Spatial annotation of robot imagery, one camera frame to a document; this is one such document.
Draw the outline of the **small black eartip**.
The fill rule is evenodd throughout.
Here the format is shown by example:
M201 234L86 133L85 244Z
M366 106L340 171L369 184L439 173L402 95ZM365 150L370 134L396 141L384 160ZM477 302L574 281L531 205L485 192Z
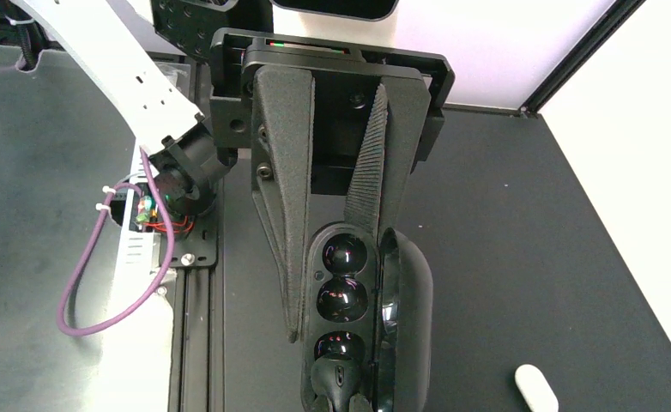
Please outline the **small black eartip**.
M311 368L311 387L317 396L326 396L334 411L348 411L349 399L359 393L360 364L345 354L325 354Z

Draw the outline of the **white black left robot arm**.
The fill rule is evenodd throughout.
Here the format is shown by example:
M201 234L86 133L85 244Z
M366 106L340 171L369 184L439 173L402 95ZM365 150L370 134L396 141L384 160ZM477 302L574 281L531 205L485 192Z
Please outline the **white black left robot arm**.
M431 152L456 80L444 56L278 34L274 1L153 1L155 32L210 69L210 115L183 96L105 1L21 1L130 127L180 215L213 206L238 151L275 257L287 338L303 330L308 200L345 196L375 237Z

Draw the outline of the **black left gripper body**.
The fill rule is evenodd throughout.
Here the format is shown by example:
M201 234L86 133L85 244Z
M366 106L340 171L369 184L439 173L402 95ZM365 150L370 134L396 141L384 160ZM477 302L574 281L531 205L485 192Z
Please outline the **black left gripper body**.
M222 153L251 146L255 72L264 65L309 70L315 80L311 190L348 191L377 85L384 76L428 79L430 102L411 165L426 161L444 125L442 107L456 80L443 55L224 27L214 34L209 68L212 134Z

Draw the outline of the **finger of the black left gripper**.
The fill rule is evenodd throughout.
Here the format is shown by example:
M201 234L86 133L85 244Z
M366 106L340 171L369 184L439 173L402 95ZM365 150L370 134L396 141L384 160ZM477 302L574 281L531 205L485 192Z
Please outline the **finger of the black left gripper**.
M396 224L430 100L420 76L385 76L376 88L344 209L374 239Z
M254 76L252 198L280 278L286 337L302 337L315 80L308 70L263 66Z

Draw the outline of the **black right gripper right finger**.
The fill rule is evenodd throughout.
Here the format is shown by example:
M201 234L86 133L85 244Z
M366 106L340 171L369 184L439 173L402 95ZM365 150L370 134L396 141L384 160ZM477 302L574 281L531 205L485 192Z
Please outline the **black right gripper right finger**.
M372 412L372 406L363 394L356 393L349 399L348 412Z

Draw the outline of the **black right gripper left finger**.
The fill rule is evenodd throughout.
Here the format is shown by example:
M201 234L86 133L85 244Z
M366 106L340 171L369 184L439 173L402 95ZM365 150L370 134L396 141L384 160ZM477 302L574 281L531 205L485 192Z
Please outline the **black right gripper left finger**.
M311 406L311 412L333 412L331 401L326 396L317 396Z

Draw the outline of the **white earbud charging case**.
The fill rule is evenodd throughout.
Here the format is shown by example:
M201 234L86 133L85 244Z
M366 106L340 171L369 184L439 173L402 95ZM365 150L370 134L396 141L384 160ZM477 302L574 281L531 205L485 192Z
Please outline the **white earbud charging case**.
M523 364L516 369L514 379L530 411L559 411L559 400L547 382L544 373L538 367Z

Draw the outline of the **small black oval object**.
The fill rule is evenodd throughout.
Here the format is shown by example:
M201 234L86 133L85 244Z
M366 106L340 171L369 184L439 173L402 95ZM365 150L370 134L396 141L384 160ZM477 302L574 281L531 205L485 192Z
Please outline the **small black oval object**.
M421 249L393 229L381 239L345 222L322 227L305 265L300 395L311 411L311 368L354 358L372 411L422 411L430 381L433 281Z

